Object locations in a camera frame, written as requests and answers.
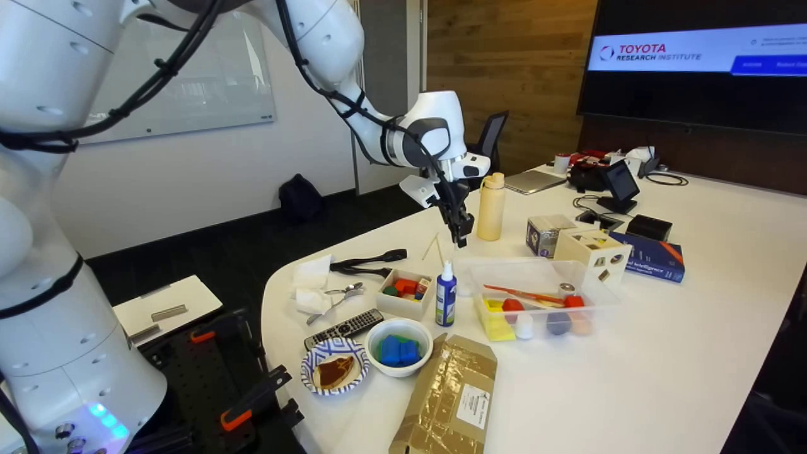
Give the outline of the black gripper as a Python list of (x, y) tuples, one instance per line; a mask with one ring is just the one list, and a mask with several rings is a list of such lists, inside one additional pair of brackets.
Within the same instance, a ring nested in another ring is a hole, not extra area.
[[(465, 150), (463, 124), (445, 118), (417, 118), (409, 124), (402, 133), (402, 156), (417, 174), (405, 177), (401, 189), (421, 208), (438, 203), (438, 182), (477, 182), (491, 168), (489, 156)], [(453, 205), (451, 196), (441, 196), (438, 205), (451, 242), (463, 247), (474, 228), (474, 215), (463, 203)]]

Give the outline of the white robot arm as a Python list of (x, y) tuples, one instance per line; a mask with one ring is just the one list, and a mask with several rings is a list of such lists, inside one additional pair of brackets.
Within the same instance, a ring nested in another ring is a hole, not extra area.
[(284, 46), (368, 162), (421, 174), (453, 242), (472, 230), (463, 184), (491, 162), (463, 143), (458, 95), (378, 112), (349, 0), (0, 0), (0, 374), (20, 454), (122, 454), (166, 399), (57, 218), (86, 208), (83, 177), (107, 192), (143, 177), (78, 147), (156, 98), (226, 12)]

